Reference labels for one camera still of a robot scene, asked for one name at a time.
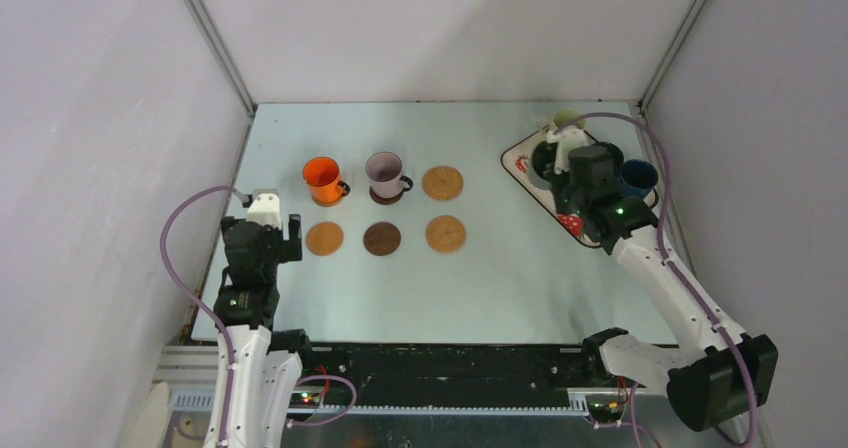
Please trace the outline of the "orange mug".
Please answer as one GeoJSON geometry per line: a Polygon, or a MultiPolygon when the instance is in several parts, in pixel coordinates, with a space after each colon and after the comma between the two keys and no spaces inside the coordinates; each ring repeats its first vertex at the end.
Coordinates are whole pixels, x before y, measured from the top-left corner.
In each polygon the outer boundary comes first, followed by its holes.
{"type": "Polygon", "coordinates": [[[350,185],[342,179],[338,163],[330,157],[316,157],[309,160],[302,169],[302,177],[310,190],[311,197],[321,194],[348,196],[351,192],[350,185]]]}

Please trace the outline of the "dark wood coaster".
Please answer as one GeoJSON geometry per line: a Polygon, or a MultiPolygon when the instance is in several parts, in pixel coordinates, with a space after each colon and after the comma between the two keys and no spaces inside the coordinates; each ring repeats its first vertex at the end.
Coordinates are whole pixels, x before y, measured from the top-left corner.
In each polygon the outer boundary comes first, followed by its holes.
{"type": "Polygon", "coordinates": [[[399,202],[402,199],[403,195],[404,195],[404,193],[400,192],[393,197],[384,198],[384,197],[378,196],[373,190],[369,191],[370,198],[375,203],[377,203],[379,205],[383,205],[383,206],[388,206],[388,205],[392,205],[392,204],[399,202]]]}
{"type": "Polygon", "coordinates": [[[366,251],[374,256],[388,256],[400,246],[402,234],[392,223],[378,222],[369,226],[363,235],[366,251]]]}

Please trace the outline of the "mauve mug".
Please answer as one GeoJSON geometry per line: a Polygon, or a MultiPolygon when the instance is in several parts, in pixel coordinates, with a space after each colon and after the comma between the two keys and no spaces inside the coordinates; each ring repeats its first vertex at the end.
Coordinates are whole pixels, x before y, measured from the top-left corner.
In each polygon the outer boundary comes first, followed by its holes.
{"type": "Polygon", "coordinates": [[[412,179],[405,175],[401,158],[392,152],[373,154],[366,162],[365,172],[370,191],[378,198],[395,198],[414,187],[412,179]]]}

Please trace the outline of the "scalloped light wood coaster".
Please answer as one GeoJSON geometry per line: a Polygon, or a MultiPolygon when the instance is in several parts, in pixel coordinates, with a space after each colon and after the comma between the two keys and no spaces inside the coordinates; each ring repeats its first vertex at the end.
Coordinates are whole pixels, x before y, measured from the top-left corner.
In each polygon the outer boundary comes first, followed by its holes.
{"type": "Polygon", "coordinates": [[[457,198],[463,188],[462,174],[453,167],[441,165],[430,168],[422,177],[422,189],[436,201],[449,201],[457,198]]]}

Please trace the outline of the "patterned light wood coaster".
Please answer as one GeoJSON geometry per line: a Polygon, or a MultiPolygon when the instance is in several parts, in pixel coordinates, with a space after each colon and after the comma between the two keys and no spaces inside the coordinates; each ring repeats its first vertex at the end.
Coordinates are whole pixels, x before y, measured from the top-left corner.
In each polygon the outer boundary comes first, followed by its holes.
{"type": "Polygon", "coordinates": [[[456,217],[440,215],[426,226],[425,238],[428,246],[438,253],[453,253],[460,250],[467,239],[464,224],[456,217]]]}

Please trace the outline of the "dark green mug front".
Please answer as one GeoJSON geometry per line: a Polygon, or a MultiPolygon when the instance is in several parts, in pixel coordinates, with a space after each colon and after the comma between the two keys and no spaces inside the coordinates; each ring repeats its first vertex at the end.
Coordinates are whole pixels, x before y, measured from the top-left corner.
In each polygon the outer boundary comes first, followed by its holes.
{"type": "Polygon", "coordinates": [[[527,176],[531,185],[535,188],[551,191],[551,178],[554,176],[557,148],[557,143],[540,142],[532,150],[528,161],[527,176]]]}

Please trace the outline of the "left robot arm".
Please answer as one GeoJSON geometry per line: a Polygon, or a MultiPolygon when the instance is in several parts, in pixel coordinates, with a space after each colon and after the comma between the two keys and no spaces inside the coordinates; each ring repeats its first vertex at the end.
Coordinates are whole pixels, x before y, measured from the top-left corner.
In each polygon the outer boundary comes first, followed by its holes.
{"type": "Polygon", "coordinates": [[[302,259],[301,219],[287,227],[226,217],[227,264],[213,312],[220,319],[215,398],[206,447],[278,447],[294,385],[312,379],[316,358],[303,330],[274,333],[277,268],[302,259]]]}

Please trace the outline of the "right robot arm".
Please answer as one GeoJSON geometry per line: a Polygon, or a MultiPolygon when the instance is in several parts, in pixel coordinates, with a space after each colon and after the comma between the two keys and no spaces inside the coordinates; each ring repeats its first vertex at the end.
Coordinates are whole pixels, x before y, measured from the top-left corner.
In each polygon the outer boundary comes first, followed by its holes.
{"type": "Polygon", "coordinates": [[[606,386],[620,376],[660,391],[696,432],[756,415],[770,393],[776,345],[749,335],[706,294],[660,233],[653,210],[623,195],[619,164],[606,147],[579,147],[567,158],[568,170],[551,179],[557,208],[578,216],[584,234],[642,283],[677,343],[660,348],[606,329],[583,342],[585,379],[606,386]]]}

